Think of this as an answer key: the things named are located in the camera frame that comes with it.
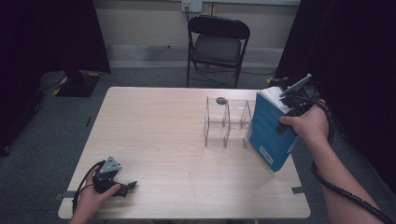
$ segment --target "book holder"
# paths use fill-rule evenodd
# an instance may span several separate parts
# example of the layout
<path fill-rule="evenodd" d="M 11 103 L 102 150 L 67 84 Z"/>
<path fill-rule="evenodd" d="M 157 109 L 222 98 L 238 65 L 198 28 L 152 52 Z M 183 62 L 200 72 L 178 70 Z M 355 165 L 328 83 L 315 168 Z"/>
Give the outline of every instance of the book holder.
<path fill-rule="evenodd" d="M 243 148 L 255 102 L 206 97 L 205 146 Z"/>

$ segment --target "blue book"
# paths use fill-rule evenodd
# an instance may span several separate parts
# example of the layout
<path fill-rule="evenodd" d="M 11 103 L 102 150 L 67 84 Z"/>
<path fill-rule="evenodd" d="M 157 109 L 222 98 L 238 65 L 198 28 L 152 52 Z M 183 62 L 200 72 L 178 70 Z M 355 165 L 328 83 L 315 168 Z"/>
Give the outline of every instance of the blue book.
<path fill-rule="evenodd" d="M 290 111 L 280 102 L 282 90 L 271 87 L 256 96 L 256 106 L 250 126 L 250 144 L 264 159 L 273 172 L 279 171 L 298 140 L 298 135 L 287 128 L 279 133 L 279 118 Z"/>

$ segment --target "forearm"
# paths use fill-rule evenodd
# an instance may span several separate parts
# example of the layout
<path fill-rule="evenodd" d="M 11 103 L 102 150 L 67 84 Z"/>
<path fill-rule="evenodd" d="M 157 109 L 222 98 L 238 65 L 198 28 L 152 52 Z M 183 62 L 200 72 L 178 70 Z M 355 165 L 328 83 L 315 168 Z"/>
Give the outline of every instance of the forearm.
<path fill-rule="evenodd" d="M 79 209 L 76 210 L 75 214 L 72 216 L 68 224 L 85 224 L 90 220 L 91 218 L 91 213 L 90 211 L 86 211 L 87 209 L 84 209 L 84 207 L 80 207 Z"/>
<path fill-rule="evenodd" d="M 341 163 L 324 136 L 310 136 L 304 140 L 322 178 L 378 208 L 373 198 Z M 329 217 L 333 223 L 381 223 L 376 217 L 338 193 L 326 187 L 323 187 L 323 191 Z"/>

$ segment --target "human arm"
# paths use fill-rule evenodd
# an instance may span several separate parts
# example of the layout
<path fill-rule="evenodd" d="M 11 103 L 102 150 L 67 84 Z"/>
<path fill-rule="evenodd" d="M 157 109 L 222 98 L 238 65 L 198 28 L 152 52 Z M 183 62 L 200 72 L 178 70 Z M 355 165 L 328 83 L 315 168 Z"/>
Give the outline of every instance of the human arm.
<path fill-rule="evenodd" d="M 281 117 L 280 121 L 291 125 L 306 142 L 318 167 L 318 173 L 323 179 L 378 208 L 373 198 L 332 150 L 327 141 L 329 123 L 325 113 L 318 106 L 314 105 L 300 117 Z M 327 188 L 323 188 L 323 191 L 332 223 L 381 223 L 369 212 L 338 193 Z"/>
<path fill-rule="evenodd" d="M 76 212 L 69 221 L 69 224 L 87 223 L 88 220 L 102 206 L 106 199 L 111 197 L 120 189 L 120 184 L 112 186 L 104 193 L 98 193 L 93 187 L 92 177 L 99 166 L 96 166 L 87 176 L 84 189 L 81 191 Z"/>

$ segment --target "white wall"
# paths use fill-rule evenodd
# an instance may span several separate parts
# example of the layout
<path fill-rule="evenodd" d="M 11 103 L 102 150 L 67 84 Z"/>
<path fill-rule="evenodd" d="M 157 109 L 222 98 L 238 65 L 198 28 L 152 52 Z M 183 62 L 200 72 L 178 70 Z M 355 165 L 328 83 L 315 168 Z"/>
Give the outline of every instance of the white wall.
<path fill-rule="evenodd" d="M 95 0 L 107 45 L 188 45 L 187 19 L 174 1 Z M 210 14 L 211 3 L 203 3 Z M 216 3 L 217 16 L 238 19 L 250 28 L 250 48 L 283 49 L 298 6 Z"/>

